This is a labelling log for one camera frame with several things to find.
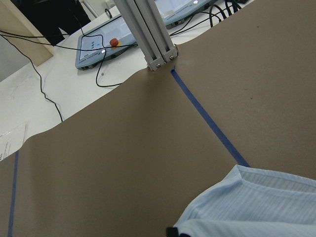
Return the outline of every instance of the red button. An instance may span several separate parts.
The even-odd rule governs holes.
[[[113,39],[110,40],[110,45],[112,47],[116,47],[118,44],[119,44],[119,41],[118,41],[117,38],[113,38]]]

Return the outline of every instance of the white table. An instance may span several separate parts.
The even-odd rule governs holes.
[[[222,9],[225,8],[223,0],[216,4],[220,5]],[[111,13],[112,15],[119,14],[116,7],[111,9]],[[207,17],[207,14],[196,15],[187,28]],[[106,20],[108,17],[103,14],[86,25],[83,31],[87,32]],[[183,26],[179,25],[169,32],[172,33]],[[185,43],[209,28],[209,21],[205,21],[185,33],[172,37],[172,41],[174,44]],[[76,48],[80,35],[79,30],[59,45]],[[95,78],[99,65],[91,70],[79,71],[75,68],[75,58],[75,50],[54,47],[54,56],[38,67],[38,72],[42,76],[43,90],[48,98],[57,103],[63,119],[69,118],[115,88],[98,87]],[[139,47],[132,47],[118,58],[103,63],[98,82],[101,85],[124,82],[143,68],[146,68],[146,61],[142,51]],[[0,137],[0,149],[1,142],[11,145],[7,155],[18,150],[27,138],[47,131],[61,122],[54,104],[45,100],[40,92],[40,79],[30,63],[0,83],[0,107],[0,136],[11,131],[10,137],[8,135]],[[24,128],[24,124],[25,131],[14,130],[16,127]]]

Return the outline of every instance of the striped cloth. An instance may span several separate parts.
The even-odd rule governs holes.
[[[192,237],[316,237],[316,181],[236,165],[175,227]]]

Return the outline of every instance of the metal frame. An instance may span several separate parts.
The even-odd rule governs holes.
[[[178,56],[154,0],[114,0],[152,70]]]

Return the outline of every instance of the blue tape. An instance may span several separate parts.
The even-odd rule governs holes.
[[[17,173],[18,173],[18,162],[19,162],[19,151],[15,153],[15,159],[14,159],[14,172],[13,172],[13,185],[12,185],[8,237],[12,237],[12,234],[13,234],[13,219],[14,219],[14,208],[15,208],[15,191],[16,191],[16,180],[17,180]]]
[[[216,134],[216,136],[219,138],[219,140],[223,143],[223,145],[226,147],[226,149],[230,152],[230,154],[234,157],[234,159],[237,161],[238,164],[250,167],[248,162],[241,156],[241,154],[237,151],[237,149],[233,146],[233,144],[229,141],[229,139],[225,136],[225,134],[222,132],[222,130],[217,126],[217,124],[214,122],[214,120],[211,118],[211,116],[206,112],[206,110],[203,108],[203,106],[199,103],[199,101],[196,99],[196,97],[190,92],[190,90],[187,88],[187,86],[184,84],[180,76],[177,74],[175,69],[173,68],[171,70],[171,74],[185,93],[185,95],[188,97],[188,99],[191,101],[191,103],[195,106],[197,111],[200,113],[200,115],[203,117],[205,122],[209,125],[209,127],[213,130],[213,132]]]

